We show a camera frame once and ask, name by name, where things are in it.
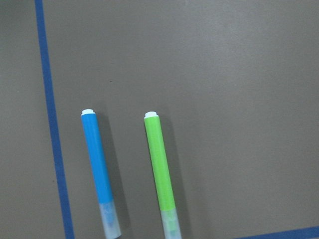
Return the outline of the blue highlighter pen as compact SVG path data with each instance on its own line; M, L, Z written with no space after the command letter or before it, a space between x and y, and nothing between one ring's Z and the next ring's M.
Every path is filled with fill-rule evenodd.
M122 235L111 190L96 113L85 109L81 114L84 135L94 177L103 229L107 239Z

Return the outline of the green highlighter pen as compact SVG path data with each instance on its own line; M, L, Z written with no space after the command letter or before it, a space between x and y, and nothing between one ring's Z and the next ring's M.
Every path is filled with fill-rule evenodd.
M173 196L159 115L147 112L144 117L160 215L166 239L182 238Z

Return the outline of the blue tape strip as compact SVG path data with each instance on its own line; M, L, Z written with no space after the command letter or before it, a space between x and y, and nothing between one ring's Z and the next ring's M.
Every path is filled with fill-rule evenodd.
M52 83L50 58L47 44L45 17L43 1L36 0L35 2L36 24L38 32L38 42L40 50L41 68L43 75L44 94L47 108L48 124L50 131L51 147L53 153L53 161L58 188L59 202L62 213L62 222L66 239L75 238L71 209L68 197L67 182L65 177L58 120L56 114L54 89Z
M319 237L319 227L288 230L276 233L241 237L238 239L314 239Z

